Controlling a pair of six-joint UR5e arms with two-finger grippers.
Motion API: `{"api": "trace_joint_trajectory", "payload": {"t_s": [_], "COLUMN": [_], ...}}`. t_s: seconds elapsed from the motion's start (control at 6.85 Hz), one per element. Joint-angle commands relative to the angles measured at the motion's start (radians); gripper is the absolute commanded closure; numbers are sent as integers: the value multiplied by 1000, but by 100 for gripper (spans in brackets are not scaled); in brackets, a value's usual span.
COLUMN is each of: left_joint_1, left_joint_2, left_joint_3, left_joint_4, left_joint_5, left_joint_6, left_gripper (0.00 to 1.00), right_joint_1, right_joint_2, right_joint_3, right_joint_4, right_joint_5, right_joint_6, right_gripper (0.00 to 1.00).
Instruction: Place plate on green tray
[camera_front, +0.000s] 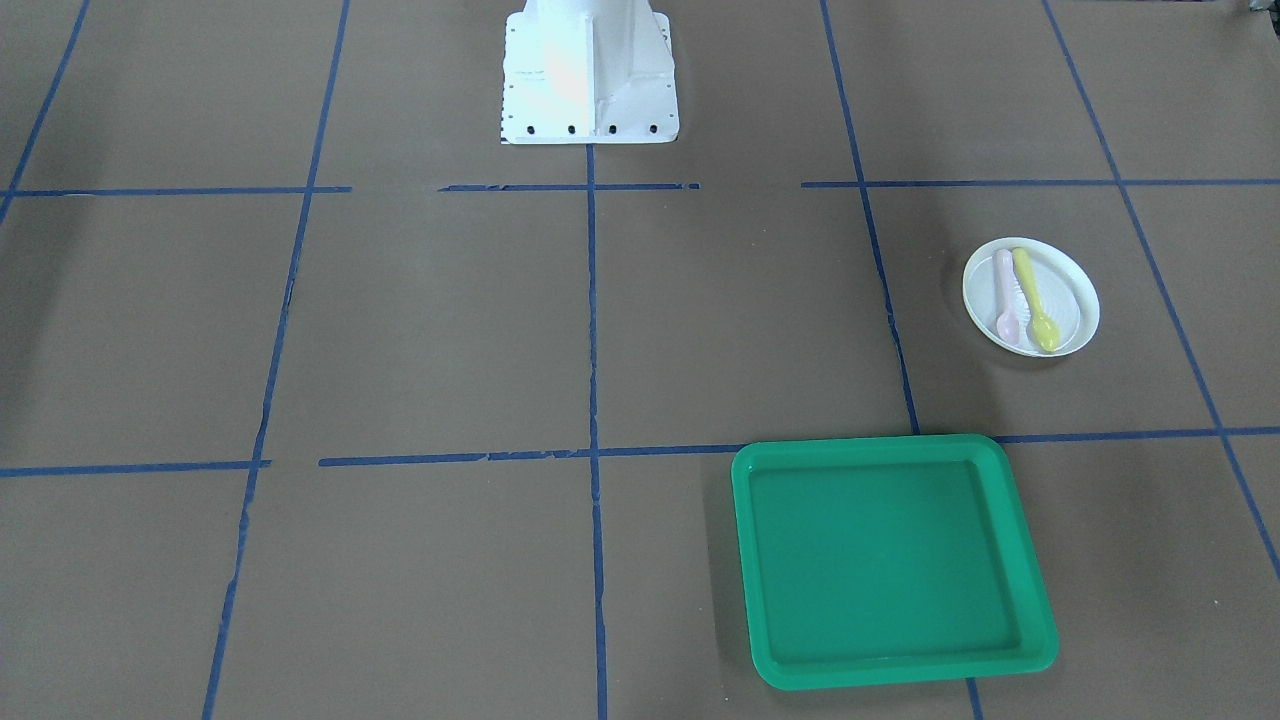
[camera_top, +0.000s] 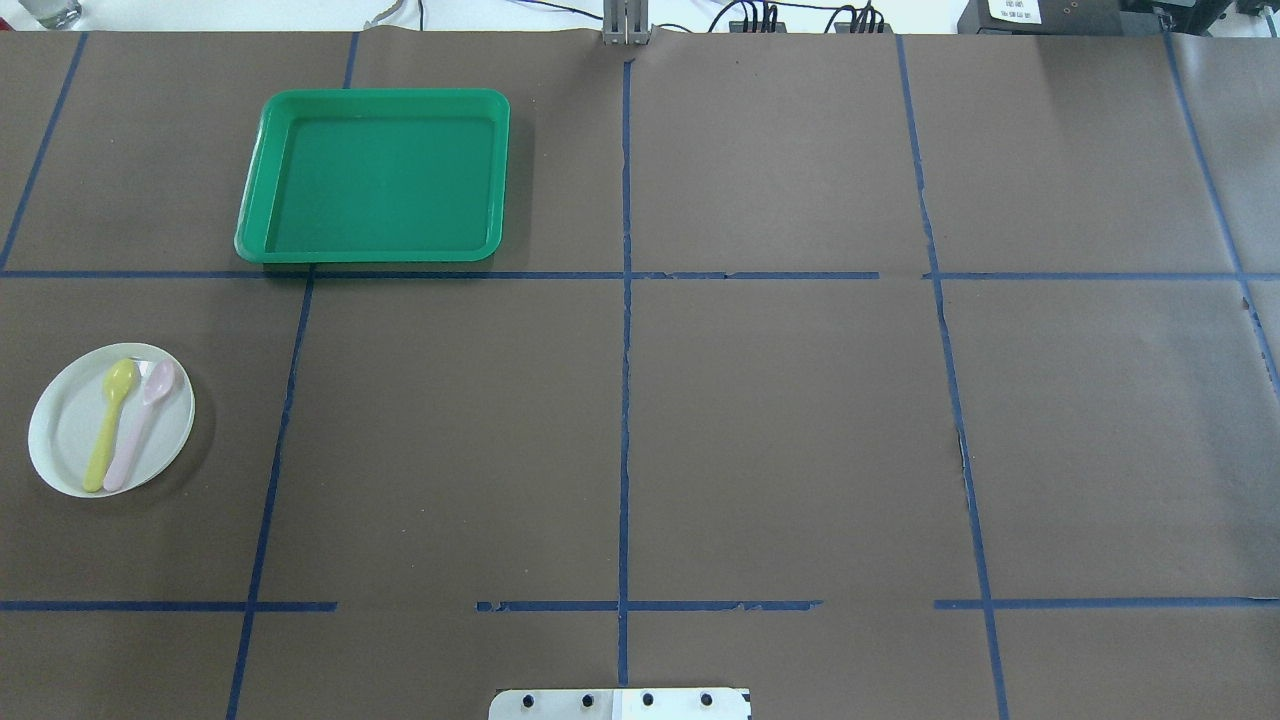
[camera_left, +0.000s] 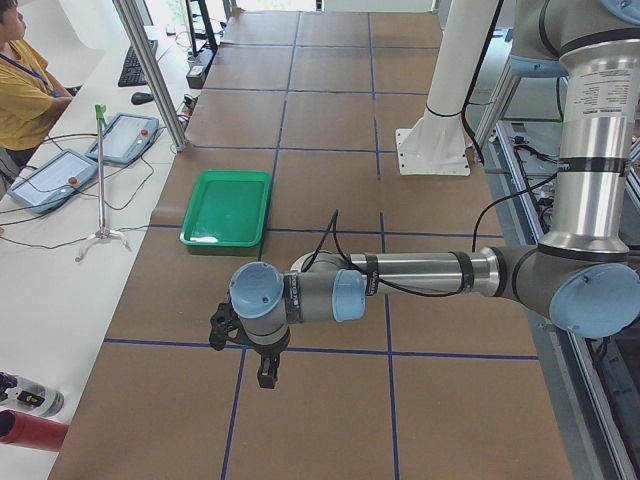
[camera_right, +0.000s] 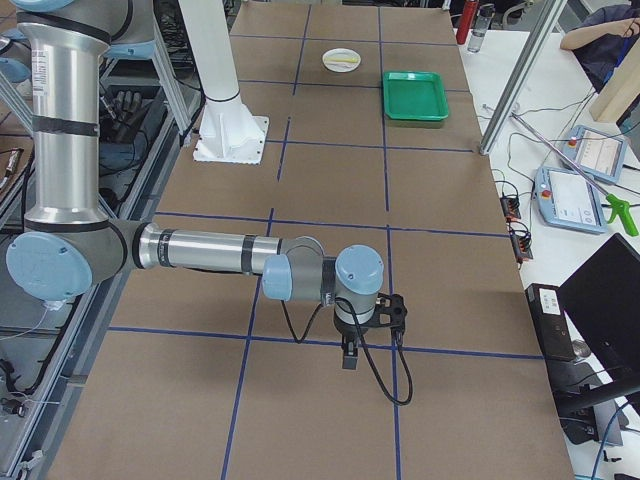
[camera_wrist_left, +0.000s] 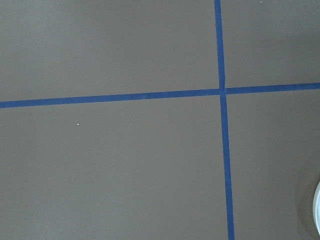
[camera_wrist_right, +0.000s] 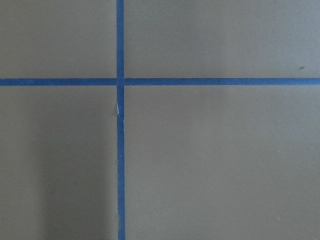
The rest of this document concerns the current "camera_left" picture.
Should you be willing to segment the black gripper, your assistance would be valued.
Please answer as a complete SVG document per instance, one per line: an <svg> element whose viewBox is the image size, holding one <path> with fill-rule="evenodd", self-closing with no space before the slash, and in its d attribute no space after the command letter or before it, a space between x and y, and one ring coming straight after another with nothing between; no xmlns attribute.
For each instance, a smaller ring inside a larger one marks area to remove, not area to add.
<svg viewBox="0 0 640 480"><path fill-rule="evenodd" d="M261 388L274 389L277 383L280 355L290 343L290 334L285 333L280 339L270 344L259 344L250 340L252 348L261 356L257 371L257 380Z"/></svg>

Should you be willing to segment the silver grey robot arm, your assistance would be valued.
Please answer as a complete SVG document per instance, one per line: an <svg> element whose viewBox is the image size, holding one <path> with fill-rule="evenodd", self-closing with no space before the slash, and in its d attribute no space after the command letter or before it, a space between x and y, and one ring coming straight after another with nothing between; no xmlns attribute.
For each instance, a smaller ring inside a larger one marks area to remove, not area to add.
<svg viewBox="0 0 640 480"><path fill-rule="evenodd" d="M252 262L234 273L212 317L213 348L254 349L258 382L273 388L292 325L359 319L366 298L381 292L505 298L590 339L638 317L639 276L619 225L639 99L639 5L520 1L514 28L516 74L568 80L552 225L537 244L467 253L316 250L284 273Z"/></svg>

